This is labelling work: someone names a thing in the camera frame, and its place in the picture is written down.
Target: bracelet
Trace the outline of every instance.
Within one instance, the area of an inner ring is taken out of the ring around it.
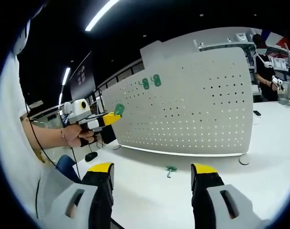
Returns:
[[[66,146],[69,146],[68,141],[67,141],[67,139],[66,139],[66,137],[65,137],[65,135],[64,135],[64,133],[63,133],[63,128],[60,129],[60,133],[61,133],[61,137],[62,137],[62,139],[63,139],[65,145],[66,145]]]

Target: smartphone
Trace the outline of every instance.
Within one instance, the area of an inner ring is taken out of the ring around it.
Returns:
[[[256,116],[261,116],[261,113],[258,112],[258,111],[253,111],[253,113],[254,113]]]

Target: black shirt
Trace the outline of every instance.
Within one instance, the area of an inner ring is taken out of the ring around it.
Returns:
[[[255,73],[259,74],[265,80],[271,81],[272,76],[275,75],[274,68],[266,68],[264,63],[259,58],[259,55],[260,54],[256,53],[253,56]],[[267,55],[260,55],[260,57],[263,59],[264,62],[267,62],[267,61],[271,62]],[[270,88],[268,85],[259,83],[259,86],[261,88],[262,95],[268,101],[278,100],[278,93],[276,91],[273,91],[272,88]]]

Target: white table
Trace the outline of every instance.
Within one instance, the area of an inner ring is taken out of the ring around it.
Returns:
[[[98,150],[90,163],[78,163],[83,177],[89,167],[114,163],[112,217],[125,229],[193,229],[191,172],[194,162],[212,165],[225,184],[232,184],[253,203],[262,219],[273,219],[290,195],[290,107],[277,102],[257,103],[248,155],[243,166],[238,157],[199,158],[149,153],[118,146],[113,141]],[[165,166],[178,171],[167,178]]]

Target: white pegboard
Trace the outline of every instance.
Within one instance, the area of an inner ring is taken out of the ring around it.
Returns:
[[[150,80],[158,74],[161,86]],[[139,81],[147,78],[145,90]],[[122,145],[182,154],[236,154],[249,148],[252,89],[241,48],[215,49],[158,62],[103,91]]]

